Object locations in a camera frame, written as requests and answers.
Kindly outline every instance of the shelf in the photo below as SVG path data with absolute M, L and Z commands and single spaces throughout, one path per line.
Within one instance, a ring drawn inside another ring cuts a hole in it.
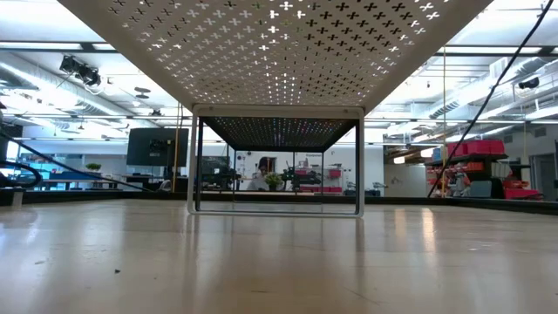
M 462 161 L 483 161 L 483 160 L 491 160 L 491 161 L 496 161 L 496 160 L 502 160 L 502 159 L 506 159 L 507 155 L 505 154 L 470 154 L 467 156 L 459 156 L 459 157 L 454 157 L 452 159 L 452 161 L 450 162 L 450 165 L 456 164 L 458 162 L 462 162 Z M 436 161 L 430 161 L 430 162 L 425 162 L 425 166 L 442 166 L 442 160 L 436 160 Z

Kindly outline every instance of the potted plant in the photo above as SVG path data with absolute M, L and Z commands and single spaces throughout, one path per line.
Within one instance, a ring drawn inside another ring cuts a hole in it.
M 269 186 L 269 191 L 276 191 L 277 187 L 282 185 L 281 176 L 276 173 L 269 173 L 265 176 L 265 182 Z
M 89 164 L 87 164 L 87 165 L 85 165 L 85 167 L 86 167 L 88 170 L 95 171 L 95 172 L 97 172 L 97 171 L 99 171 L 99 170 L 101 169 L 101 165 L 100 165 L 100 164 L 96 164 L 96 163 L 93 163 L 93 162 L 92 162 L 92 163 L 89 163 Z

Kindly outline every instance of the wooden floor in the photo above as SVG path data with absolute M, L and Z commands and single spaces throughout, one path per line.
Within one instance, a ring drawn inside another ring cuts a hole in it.
M 369 206 L 191 216 L 182 201 L 0 213 L 0 312 L 558 313 L 558 217 Z

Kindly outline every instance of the person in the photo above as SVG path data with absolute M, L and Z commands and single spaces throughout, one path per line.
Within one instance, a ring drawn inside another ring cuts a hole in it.
M 268 163 L 269 159 L 267 157 L 261 157 L 258 163 L 260 172 L 248 184 L 248 191 L 269 191 L 268 183 L 265 182 L 265 176 L 268 174 Z

